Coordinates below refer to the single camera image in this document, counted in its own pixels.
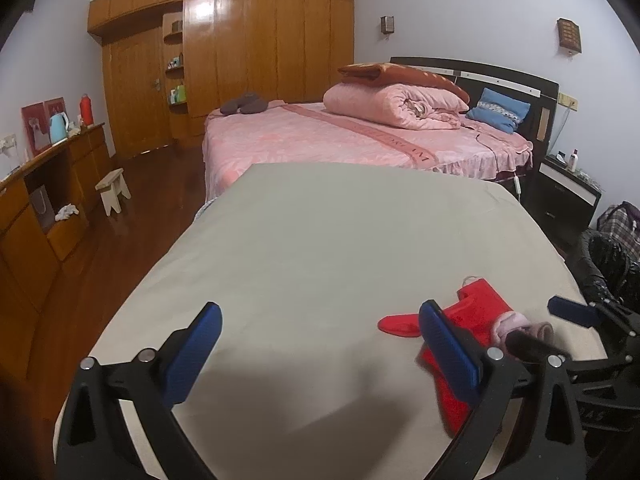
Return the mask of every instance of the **red sock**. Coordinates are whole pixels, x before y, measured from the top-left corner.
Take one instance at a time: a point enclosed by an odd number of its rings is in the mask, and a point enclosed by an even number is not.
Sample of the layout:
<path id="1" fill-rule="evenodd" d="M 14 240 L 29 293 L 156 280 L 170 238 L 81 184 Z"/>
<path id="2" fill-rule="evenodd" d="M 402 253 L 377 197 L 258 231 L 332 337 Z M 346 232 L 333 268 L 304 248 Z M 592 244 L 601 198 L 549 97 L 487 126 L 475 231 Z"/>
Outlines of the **red sock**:
<path id="1" fill-rule="evenodd" d="M 400 337 L 420 337 L 417 314 L 397 314 L 383 317 L 378 322 L 378 329 Z"/>
<path id="2" fill-rule="evenodd" d="M 500 314 L 511 310 L 509 305 L 486 280 L 465 285 L 458 291 L 458 297 L 460 301 L 443 310 L 443 313 L 457 326 L 469 330 L 482 346 L 488 347 L 494 321 Z M 452 434 L 456 434 L 466 420 L 468 405 L 453 395 L 428 348 L 422 353 L 422 359 L 433 370 L 445 425 Z"/>

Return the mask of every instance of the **blue pillow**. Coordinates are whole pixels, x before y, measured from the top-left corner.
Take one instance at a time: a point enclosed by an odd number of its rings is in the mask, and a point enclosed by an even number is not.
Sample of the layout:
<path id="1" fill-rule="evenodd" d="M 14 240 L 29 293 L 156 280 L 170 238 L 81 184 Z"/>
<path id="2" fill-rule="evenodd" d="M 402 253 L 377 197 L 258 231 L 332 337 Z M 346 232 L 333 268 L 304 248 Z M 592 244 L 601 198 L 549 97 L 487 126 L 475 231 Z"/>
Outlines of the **blue pillow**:
<path id="1" fill-rule="evenodd" d="M 469 110 L 466 116 L 473 121 L 480 121 L 512 134 L 522 124 L 530 108 L 529 103 L 485 88 L 476 107 Z"/>

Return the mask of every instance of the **white lotion bottle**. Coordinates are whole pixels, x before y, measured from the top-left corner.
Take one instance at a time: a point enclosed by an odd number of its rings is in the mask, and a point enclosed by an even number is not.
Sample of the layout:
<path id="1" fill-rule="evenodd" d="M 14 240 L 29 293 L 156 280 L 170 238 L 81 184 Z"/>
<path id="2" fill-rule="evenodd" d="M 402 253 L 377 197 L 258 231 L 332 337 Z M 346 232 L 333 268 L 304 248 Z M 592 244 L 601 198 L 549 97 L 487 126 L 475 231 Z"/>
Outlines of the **white lotion bottle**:
<path id="1" fill-rule="evenodd" d="M 578 150 L 574 150 L 574 152 L 569 157 L 569 164 L 567 165 L 569 171 L 575 173 L 575 170 L 578 168 Z"/>

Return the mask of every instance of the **nightstand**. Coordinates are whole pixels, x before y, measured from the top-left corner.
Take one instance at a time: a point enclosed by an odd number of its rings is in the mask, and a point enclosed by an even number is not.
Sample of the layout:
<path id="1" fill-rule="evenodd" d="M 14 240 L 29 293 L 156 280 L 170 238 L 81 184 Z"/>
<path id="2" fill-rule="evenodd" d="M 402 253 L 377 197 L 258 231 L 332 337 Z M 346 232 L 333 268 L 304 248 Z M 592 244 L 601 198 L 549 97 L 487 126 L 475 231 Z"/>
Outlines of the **nightstand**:
<path id="1" fill-rule="evenodd" d="M 561 250 L 569 251 L 591 222 L 602 192 L 550 156 L 540 164 L 525 209 Z"/>

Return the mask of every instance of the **wooden wardrobe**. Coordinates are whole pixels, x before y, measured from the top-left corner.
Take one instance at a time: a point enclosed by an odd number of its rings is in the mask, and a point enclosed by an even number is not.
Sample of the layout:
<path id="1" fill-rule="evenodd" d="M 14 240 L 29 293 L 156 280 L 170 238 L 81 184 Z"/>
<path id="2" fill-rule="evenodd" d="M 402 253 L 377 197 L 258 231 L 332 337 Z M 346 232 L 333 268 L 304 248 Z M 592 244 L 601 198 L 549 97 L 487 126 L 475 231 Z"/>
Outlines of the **wooden wardrobe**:
<path id="1" fill-rule="evenodd" d="M 320 101 L 353 62 L 353 0 L 92 0 L 88 31 L 102 37 L 121 158 L 199 143 L 206 116 L 245 91 Z M 183 67 L 168 70 L 180 54 Z M 180 83 L 186 102 L 170 105 Z"/>

